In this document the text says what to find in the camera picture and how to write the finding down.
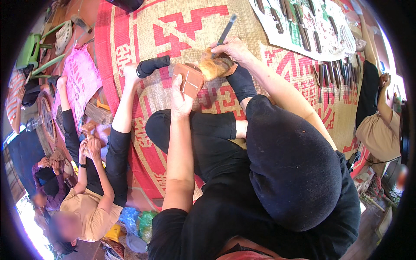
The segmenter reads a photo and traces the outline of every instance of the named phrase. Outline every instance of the black shirt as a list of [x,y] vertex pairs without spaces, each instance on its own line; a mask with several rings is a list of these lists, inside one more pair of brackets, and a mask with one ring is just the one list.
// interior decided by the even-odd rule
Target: black shirt
[[206,184],[189,214],[173,208],[153,219],[149,259],[215,259],[236,235],[284,258],[339,259],[357,239],[360,206],[345,155],[337,155],[341,195],[333,212],[315,228],[293,232],[277,225],[258,200],[249,170],[223,174]]

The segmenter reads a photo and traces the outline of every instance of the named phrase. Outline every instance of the purple shirt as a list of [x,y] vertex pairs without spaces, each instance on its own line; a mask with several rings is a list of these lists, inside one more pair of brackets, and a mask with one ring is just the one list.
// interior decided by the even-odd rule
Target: purple shirt
[[[37,165],[37,163],[35,163],[35,165],[32,167],[32,177],[33,180],[35,181],[35,186],[36,186],[36,192],[42,192],[45,194],[45,190],[43,189],[43,186],[40,185],[39,179],[36,177],[36,173],[39,171],[39,166]],[[46,205],[45,205],[45,209],[47,210],[59,210],[59,207],[61,206],[62,201],[65,198],[65,182],[64,182],[64,177],[62,174],[57,175],[56,179],[58,180],[58,187],[59,187],[59,191],[56,194],[55,197],[46,195]]]

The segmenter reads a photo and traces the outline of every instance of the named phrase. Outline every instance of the striped cloth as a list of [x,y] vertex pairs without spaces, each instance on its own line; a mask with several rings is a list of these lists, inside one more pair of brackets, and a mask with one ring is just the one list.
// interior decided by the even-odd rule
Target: striped cloth
[[7,118],[9,119],[10,124],[13,124],[13,121],[16,118],[17,110],[20,109],[21,104],[17,103],[17,94],[21,88],[25,87],[25,81],[25,75],[14,67],[10,77],[9,91],[5,103]]

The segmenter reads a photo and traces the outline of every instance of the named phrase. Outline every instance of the plastic bag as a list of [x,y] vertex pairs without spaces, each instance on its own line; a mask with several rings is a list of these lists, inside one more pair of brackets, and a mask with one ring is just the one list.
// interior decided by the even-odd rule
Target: plastic bag
[[146,243],[150,243],[150,240],[152,238],[152,220],[156,215],[157,213],[152,211],[143,211],[143,214],[141,215],[139,224],[140,237]]
[[139,236],[139,229],[137,221],[139,219],[140,211],[137,211],[135,208],[123,208],[121,211],[119,220],[123,222],[126,226],[127,233],[132,233],[135,236]]

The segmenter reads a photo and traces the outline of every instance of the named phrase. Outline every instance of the green plastic bag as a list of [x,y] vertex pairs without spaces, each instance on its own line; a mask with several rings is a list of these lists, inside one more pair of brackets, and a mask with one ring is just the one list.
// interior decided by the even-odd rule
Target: green plastic bag
[[156,216],[157,213],[153,211],[143,211],[143,214],[140,218],[139,223],[139,231],[140,231],[140,237],[146,242],[150,243],[150,240],[152,238],[152,220],[154,216]]

